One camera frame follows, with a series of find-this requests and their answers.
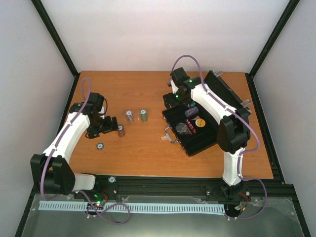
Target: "metal frame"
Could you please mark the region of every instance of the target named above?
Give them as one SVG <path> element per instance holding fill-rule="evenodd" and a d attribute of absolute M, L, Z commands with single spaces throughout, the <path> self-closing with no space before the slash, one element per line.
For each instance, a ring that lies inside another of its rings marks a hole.
<path fill-rule="evenodd" d="M 52 36 L 56 46 L 58 47 L 60 53 L 62 54 L 69 70 L 74 76 L 73 86 L 71 88 L 70 95 L 65 106 L 65 110 L 60 122 L 58 131 L 62 128 L 66 116 L 70 107 L 71 100 L 73 98 L 80 73 L 77 72 L 69 54 L 67 53 L 58 33 L 53 26 L 43 4 L 40 0 L 32 0 L 36 10 L 38 11 L 40 17 L 42 18 L 47 30 Z M 295 7 L 299 3 L 299 0 L 290 0 L 286 6 L 283 14 L 281 15 L 279 21 L 277 22 L 274 30 L 272 31 L 268 41 L 266 42 L 264 48 L 262 49 L 258 59 L 253 65 L 249 73 L 245 73 L 249 91 L 252 97 L 252 101 L 255 107 L 256 115 L 260 125 L 260 129 L 263 135 L 265 147 L 269 157 L 271 169 L 273 172 L 272 180 L 263 180 L 266 185 L 269 197 L 290 197 L 293 200 L 294 207 L 296 209 L 299 221 L 305 236 L 311 236 L 308 230 L 301 206 L 298 202 L 296 192 L 293 185 L 285 184 L 282 170 L 277 159 L 276 151 L 271 139 L 271 135 L 267 126 L 267 122 L 264 117 L 264 113 L 258 98 L 257 90 L 254 84 L 254 77 L 258 72 L 260 66 L 267 57 L 270 49 L 277 40 L 279 34 L 281 33 L 286 22 L 290 18 Z M 97 176 L 98 183 L 102 183 L 108 190 L 109 198 L 120 200 L 122 197 L 129 195 L 146 195 L 146 196 L 192 196 L 198 197 L 204 200 L 214 200 L 210 195 L 207 194 L 207 190 L 213 189 L 220 184 L 221 179 L 206 179 L 206 178 L 161 178 L 161 177 L 130 177 L 130 176 L 118 176 L 117 181 L 114 184 L 108 183 L 108 176 Z M 247 182 L 247 187 L 251 192 L 252 196 L 263 197 L 264 192 L 260 183 L 256 181 Z M 33 201 L 33 197 L 37 192 L 32 189 L 29 200 L 27 202 L 24 214 L 22 216 L 21 222 L 16 232 L 16 237 L 22 235 L 30 207 Z"/>

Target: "white wall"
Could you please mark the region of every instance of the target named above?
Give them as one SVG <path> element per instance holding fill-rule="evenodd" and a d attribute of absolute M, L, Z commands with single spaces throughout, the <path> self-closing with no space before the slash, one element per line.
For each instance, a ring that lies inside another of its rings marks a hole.
<path fill-rule="evenodd" d="M 255 77 L 287 183 L 316 236 L 316 5 L 301 1 Z"/>
<path fill-rule="evenodd" d="M 249 72 L 288 0 L 43 0 L 78 70 Z M 187 70 L 196 70 L 189 59 Z"/>
<path fill-rule="evenodd" d="M 73 77 L 30 0 L 0 8 L 0 230 L 12 237 L 33 181 L 30 159 L 56 135 Z"/>

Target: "small cylinder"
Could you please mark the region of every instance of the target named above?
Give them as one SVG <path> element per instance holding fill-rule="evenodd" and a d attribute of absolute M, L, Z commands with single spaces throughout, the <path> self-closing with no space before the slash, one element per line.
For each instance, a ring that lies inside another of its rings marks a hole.
<path fill-rule="evenodd" d="M 124 130 L 123 125 L 119 125 L 119 126 L 118 126 L 118 136 L 119 136 L 119 137 L 125 136 L 125 130 Z"/>
<path fill-rule="evenodd" d="M 126 115 L 127 120 L 129 122 L 134 122 L 133 111 L 128 110 L 128 111 L 125 112 L 125 115 Z"/>
<path fill-rule="evenodd" d="M 143 121 L 143 122 L 146 122 L 148 120 L 148 114 L 147 114 L 147 110 L 141 110 L 139 112 L 140 114 L 140 119 Z"/>
<path fill-rule="evenodd" d="M 185 111 L 185 114 L 187 117 L 190 117 L 192 115 L 195 115 L 198 113 L 198 108 L 197 107 L 193 107 L 193 108 L 190 108 L 188 110 Z"/>

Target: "orange circle sticker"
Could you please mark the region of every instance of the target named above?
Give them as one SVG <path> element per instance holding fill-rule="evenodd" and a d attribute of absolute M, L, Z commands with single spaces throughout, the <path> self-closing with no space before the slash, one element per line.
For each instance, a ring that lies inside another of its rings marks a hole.
<path fill-rule="evenodd" d="M 197 120 L 196 120 L 196 125 L 197 125 L 198 127 L 204 127 L 204 126 L 205 126 L 205 120 L 203 120 L 203 119 L 201 119 L 201 118 L 197 119 Z"/>

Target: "orange wooden surface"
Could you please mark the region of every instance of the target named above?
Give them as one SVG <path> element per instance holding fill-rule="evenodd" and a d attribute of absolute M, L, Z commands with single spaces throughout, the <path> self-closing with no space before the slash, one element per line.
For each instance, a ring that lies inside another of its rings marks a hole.
<path fill-rule="evenodd" d="M 70 161 L 75 173 L 211 178 L 222 176 L 224 154 L 218 145 L 189 158 L 180 144 L 172 145 L 161 139 L 165 136 L 164 129 L 167 126 L 161 112 L 165 109 L 162 96 L 171 92 L 171 87 L 167 86 L 169 73 L 81 73 L 72 103 L 83 101 L 81 81 L 84 77 L 90 78 L 91 91 L 106 97 L 109 104 L 107 115 L 118 118 L 118 123 L 124 126 L 126 135 L 120 138 L 114 131 L 91 140 L 82 135 Z M 251 99 L 244 73 L 224 73 L 221 77 L 242 100 Z M 147 122 L 139 119 L 138 113 L 142 108 L 148 111 Z M 261 148 L 244 156 L 242 173 L 245 177 L 272 179 L 272 171 L 252 105 L 250 109 L 253 114 L 250 115 L 249 122 L 260 137 Z M 127 121 L 126 110 L 134 112 L 133 123 Z M 99 142 L 104 143 L 104 149 L 96 149 Z M 255 144 L 252 136 L 247 149 L 255 147 Z"/>

